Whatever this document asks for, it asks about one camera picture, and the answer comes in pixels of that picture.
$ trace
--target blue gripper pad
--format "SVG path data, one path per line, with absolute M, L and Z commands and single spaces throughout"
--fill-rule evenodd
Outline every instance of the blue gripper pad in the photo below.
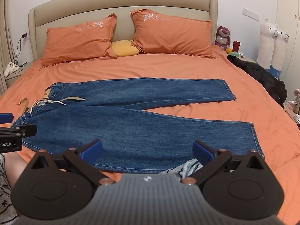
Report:
M 205 149 L 203 146 L 199 145 L 196 141 L 193 143 L 192 147 L 194 157 L 205 166 L 207 163 L 215 159 L 214 153 Z
M 103 152 L 103 145 L 101 140 L 84 150 L 80 154 L 80 158 L 87 162 L 88 164 L 92 165 L 94 162 L 101 156 Z
M 14 116 L 11 113 L 0 113 L 0 124 L 12 123 Z

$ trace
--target bed sheet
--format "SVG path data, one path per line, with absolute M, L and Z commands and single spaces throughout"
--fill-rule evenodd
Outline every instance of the bed sheet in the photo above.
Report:
M 300 132 L 259 82 L 231 64 L 219 47 L 213 46 L 213 53 L 217 55 L 216 59 L 139 54 L 112 60 L 61 63 L 46 68 L 41 68 L 39 59 L 0 98 L 0 109 L 3 113 L 13 113 L 17 119 L 23 110 L 23 105 L 17 106 L 22 98 L 28 98 L 31 106 L 35 100 L 43 97 L 48 86 L 56 82 L 135 77 L 223 79 L 237 97 L 235 101 L 148 111 L 186 118 L 252 122 L 265 160 L 285 192 L 285 201 L 278 217 L 284 223 L 294 225 L 300 220 Z M 26 161 L 34 155 L 27 148 L 19 154 Z M 119 173 L 106 174 L 116 181 L 121 178 Z

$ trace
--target beige leather headboard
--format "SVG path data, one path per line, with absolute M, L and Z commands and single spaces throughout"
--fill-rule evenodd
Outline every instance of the beige leather headboard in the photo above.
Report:
M 130 11 L 149 8 L 165 15 L 213 22 L 211 42 L 217 30 L 217 0 L 52 0 L 33 8 L 28 15 L 34 59 L 43 55 L 47 28 L 66 27 L 117 15 L 113 41 L 133 40 L 134 24 Z

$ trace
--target white wall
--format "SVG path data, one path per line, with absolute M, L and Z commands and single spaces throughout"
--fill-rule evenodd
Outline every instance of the white wall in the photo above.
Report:
M 29 11 L 47 1 L 50 0 L 8 0 L 8 27 L 15 52 L 21 35 L 28 33 Z M 266 17 L 271 23 L 275 23 L 277 0 L 218 0 L 218 4 L 218 25 L 229 28 L 232 42 L 241 41 L 240 51 L 256 60 L 260 23 Z M 259 14 L 260 21 L 242 15 L 243 7 Z M 22 41 L 22 46 L 19 64 L 33 59 L 30 40 Z

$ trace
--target red cup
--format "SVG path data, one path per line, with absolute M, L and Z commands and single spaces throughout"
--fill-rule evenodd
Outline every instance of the red cup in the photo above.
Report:
M 241 43 L 239 41 L 234 41 L 232 51 L 239 52 L 240 45 L 241 45 Z

